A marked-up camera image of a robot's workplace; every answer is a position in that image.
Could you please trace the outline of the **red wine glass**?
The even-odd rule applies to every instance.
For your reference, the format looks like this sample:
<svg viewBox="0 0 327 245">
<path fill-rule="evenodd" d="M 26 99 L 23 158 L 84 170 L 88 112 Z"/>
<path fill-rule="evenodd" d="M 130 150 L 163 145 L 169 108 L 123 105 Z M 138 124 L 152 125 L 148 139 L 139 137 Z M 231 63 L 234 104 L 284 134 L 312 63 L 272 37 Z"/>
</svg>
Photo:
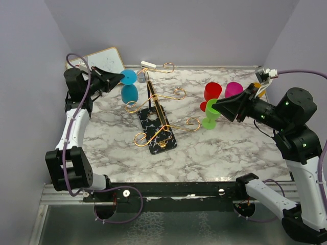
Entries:
<svg viewBox="0 0 327 245">
<path fill-rule="evenodd" d="M 209 82 L 205 86 L 204 99 L 205 101 L 200 104 L 200 109 L 205 112 L 206 104 L 211 99 L 217 99 L 222 92 L 222 87 L 217 82 Z"/>
</svg>

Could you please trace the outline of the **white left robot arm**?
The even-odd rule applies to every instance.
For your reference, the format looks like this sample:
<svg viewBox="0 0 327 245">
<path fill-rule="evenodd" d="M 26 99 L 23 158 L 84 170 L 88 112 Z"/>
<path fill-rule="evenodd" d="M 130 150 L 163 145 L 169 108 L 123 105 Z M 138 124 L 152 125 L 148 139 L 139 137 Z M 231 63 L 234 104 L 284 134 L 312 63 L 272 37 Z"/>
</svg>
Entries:
<svg viewBox="0 0 327 245">
<path fill-rule="evenodd" d="M 110 92 L 124 75 L 91 67 L 88 79 L 79 68 L 67 69 L 63 76 L 68 87 L 65 99 L 66 123 L 61 139 L 53 151 L 45 155 L 52 184 L 57 191 L 95 190 L 99 200 L 111 199 L 113 189 L 107 175 L 93 173 L 83 151 L 83 139 L 90 121 L 95 93 Z"/>
</svg>

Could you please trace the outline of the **orange wine glass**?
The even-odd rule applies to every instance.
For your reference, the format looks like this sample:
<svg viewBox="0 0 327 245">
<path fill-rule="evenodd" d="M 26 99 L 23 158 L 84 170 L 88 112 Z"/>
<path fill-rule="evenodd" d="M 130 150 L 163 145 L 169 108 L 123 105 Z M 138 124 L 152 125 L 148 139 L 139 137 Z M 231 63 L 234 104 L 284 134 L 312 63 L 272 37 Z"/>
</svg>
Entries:
<svg viewBox="0 0 327 245">
<path fill-rule="evenodd" d="M 261 84 L 259 82 L 255 82 L 254 86 L 258 89 L 258 97 L 262 97 L 265 94 L 265 90 L 261 88 Z"/>
</svg>

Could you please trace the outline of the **blue wine glass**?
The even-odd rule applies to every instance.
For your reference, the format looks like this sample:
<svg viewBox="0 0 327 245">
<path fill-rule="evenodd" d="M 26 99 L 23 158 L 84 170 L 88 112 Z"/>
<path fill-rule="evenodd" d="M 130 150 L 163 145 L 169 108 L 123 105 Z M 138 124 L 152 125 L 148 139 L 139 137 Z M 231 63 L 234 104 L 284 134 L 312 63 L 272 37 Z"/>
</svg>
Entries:
<svg viewBox="0 0 327 245">
<path fill-rule="evenodd" d="M 135 86 L 135 82 L 137 80 L 137 75 L 132 70 L 123 70 L 121 72 L 124 77 L 121 79 L 121 83 L 123 84 L 121 90 L 121 97 L 123 103 L 127 104 L 128 102 L 137 102 L 138 100 L 138 90 Z"/>
</svg>

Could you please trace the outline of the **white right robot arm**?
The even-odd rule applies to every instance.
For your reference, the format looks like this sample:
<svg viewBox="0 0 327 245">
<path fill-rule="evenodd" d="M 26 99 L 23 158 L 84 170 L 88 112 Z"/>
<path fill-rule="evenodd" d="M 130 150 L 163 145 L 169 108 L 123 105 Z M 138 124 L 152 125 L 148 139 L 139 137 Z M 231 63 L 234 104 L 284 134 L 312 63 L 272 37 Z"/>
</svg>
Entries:
<svg viewBox="0 0 327 245">
<path fill-rule="evenodd" d="M 235 194 L 239 199 L 252 197 L 262 203 L 294 241 L 322 244 L 326 242 L 322 149 L 317 134 L 306 125 L 317 106 L 311 94 L 298 87 L 290 88 L 276 106 L 257 97 L 256 92 L 251 84 L 240 94 L 217 100 L 211 109 L 230 121 L 250 117 L 276 131 L 273 140 L 292 173 L 300 201 L 286 199 L 255 174 L 238 177 Z"/>
</svg>

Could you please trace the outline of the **green wine glass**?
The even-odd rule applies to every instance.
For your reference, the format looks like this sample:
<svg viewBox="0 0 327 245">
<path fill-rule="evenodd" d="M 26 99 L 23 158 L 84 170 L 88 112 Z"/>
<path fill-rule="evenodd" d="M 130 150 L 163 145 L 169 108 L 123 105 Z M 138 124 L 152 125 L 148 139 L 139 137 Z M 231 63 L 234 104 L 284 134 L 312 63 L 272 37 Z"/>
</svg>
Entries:
<svg viewBox="0 0 327 245">
<path fill-rule="evenodd" d="M 205 115 L 206 117 L 202 120 L 202 125 L 204 128 L 211 130 L 214 129 L 216 126 L 216 119 L 218 119 L 221 114 L 219 111 L 212 108 L 217 102 L 218 99 L 211 99 L 208 100 L 205 107 Z"/>
</svg>

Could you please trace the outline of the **magenta wine glass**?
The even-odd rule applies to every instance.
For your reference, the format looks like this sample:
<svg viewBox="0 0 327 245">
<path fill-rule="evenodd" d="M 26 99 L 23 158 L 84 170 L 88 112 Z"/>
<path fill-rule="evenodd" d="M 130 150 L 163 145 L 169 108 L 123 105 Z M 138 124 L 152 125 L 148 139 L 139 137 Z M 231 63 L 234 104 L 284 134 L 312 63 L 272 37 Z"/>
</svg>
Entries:
<svg viewBox="0 0 327 245">
<path fill-rule="evenodd" d="M 226 88 L 225 88 L 225 92 L 224 92 L 225 98 L 228 98 L 228 97 L 237 95 L 239 93 L 242 93 L 243 90 L 244 90 L 244 88 L 240 83 L 238 83 L 238 82 L 229 82 L 226 85 Z"/>
</svg>

